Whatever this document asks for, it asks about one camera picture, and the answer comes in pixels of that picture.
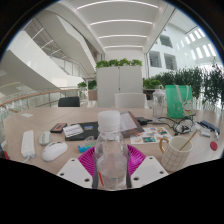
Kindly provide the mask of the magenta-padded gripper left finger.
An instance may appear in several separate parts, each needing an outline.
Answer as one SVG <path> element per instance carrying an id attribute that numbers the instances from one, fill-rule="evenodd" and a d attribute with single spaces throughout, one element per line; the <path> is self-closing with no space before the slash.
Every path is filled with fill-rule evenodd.
<path id="1" fill-rule="evenodd" d="M 98 187 L 98 174 L 95 168 L 94 148 L 85 151 L 79 158 L 71 158 L 58 176 L 84 188 Z"/>

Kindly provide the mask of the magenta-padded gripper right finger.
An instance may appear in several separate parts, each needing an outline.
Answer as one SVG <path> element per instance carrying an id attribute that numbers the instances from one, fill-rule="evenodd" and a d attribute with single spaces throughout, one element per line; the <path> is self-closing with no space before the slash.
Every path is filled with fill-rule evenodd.
<path id="1" fill-rule="evenodd" d="M 134 146 L 128 146 L 127 187 L 140 188 L 168 175 L 154 156 L 145 156 Z"/>

